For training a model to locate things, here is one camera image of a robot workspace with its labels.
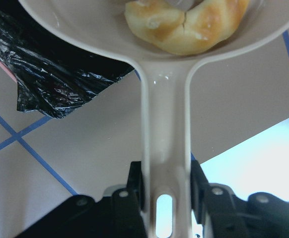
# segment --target garbage bag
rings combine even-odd
[[[67,116],[134,70],[56,37],[17,0],[0,0],[0,62],[17,79],[17,110],[53,118]]]

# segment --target screw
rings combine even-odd
[[[256,196],[257,201],[259,201],[260,203],[268,203],[269,199],[268,197],[266,197],[265,195],[259,194]]]
[[[212,193],[215,195],[223,195],[224,191],[219,187],[215,187],[212,189]]]
[[[129,195],[129,193],[128,193],[127,191],[121,191],[121,192],[119,193],[119,196],[120,196],[120,197],[128,197],[128,195]]]
[[[77,200],[76,205],[81,207],[81,206],[85,206],[88,203],[87,198],[82,197],[81,199]]]

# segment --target white object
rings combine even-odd
[[[273,40],[289,28],[289,1],[252,0],[237,32],[220,47],[194,57],[162,52],[132,35],[127,0],[19,0],[42,26],[85,50],[131,64],[142,79],[144,221],[156,237],[155,209],[172,196],[173,238],[191,233],[189,86],[202,65]]]

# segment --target golden brown crust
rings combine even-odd
[[[204,0],[184,12],[165,0],[132,1],[125,17],[139,38],[176,55],[202,53],[237,29],[249,0]]]

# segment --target spoon handle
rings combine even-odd
[[[189,81],[192,64],[142,64],[142,135],[148,237],[156,237],[157,199],[172,197],[172,238],[192,237]]]

